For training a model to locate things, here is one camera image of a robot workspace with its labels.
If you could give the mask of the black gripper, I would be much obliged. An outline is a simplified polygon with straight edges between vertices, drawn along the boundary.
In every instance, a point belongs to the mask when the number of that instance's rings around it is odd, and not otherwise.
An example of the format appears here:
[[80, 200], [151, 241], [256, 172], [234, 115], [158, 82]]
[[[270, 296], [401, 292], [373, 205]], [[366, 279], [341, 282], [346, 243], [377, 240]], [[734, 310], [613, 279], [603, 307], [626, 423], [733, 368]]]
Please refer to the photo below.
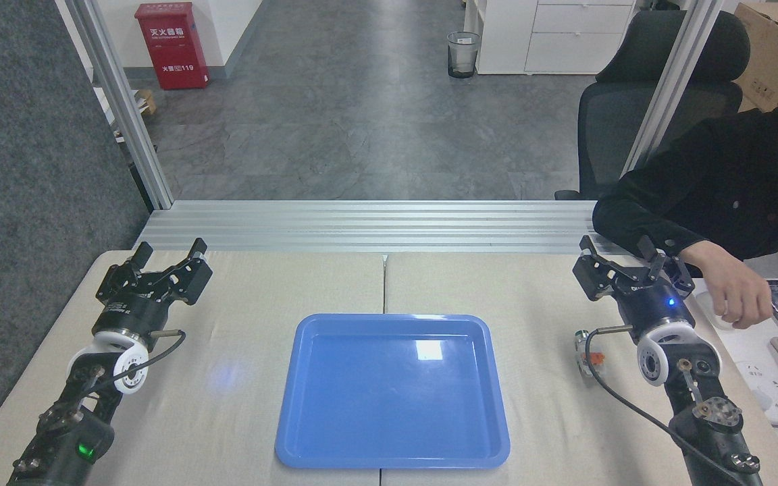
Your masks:
[[93, 334], [124, 330], [147, 339], [152, 331], [164, 328], [169, 316], [169, 302], [182, 301], [188, 306], [197, 303], [213, 275], [203, 258], [207, 244], [201, 238], [194, 240], [181, 262], [161, 273], [149, 275], [149, 298], [118, 296], [138, 293], [142, 268], [152, 252], [151, 245], [143, 241], [123, 264], [108, 268], [96, 293], [96, 299], [106, 304], [93, 326]]
[[[648, 263], [648, 279], [655, 280], [664, 275], [670, 283], [615, 292], [619, 314], [623, 322], [631, 326], [629, 334], [633, 343], [639, 344], [643, 335], [667, 322], [686, 322], [694, 327], [694, 317], [682, 299], [696, 288], [685, 262], [655, 247], [648, 235], [642, 235], [637, 246]], [[590, 235], [581, 237], [579, 247], [581, 253], [572, 273], [587, 299], [597, 301], [611, 295], [615, 278], [617, 275], [626, 277], [626, 268], [602, 258]]]

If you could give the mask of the person's hand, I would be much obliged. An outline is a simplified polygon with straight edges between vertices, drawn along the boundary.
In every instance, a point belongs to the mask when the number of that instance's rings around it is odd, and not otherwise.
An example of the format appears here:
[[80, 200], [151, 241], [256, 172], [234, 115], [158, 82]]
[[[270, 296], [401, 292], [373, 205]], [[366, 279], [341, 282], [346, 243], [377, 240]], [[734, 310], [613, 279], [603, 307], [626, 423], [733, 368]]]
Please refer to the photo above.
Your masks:
[[747, 329], [773, 317], [766, 279], [722, 246], [698, 241], [680, 251], [679, 258], [701, 271], [715, 314], [733, 328]]

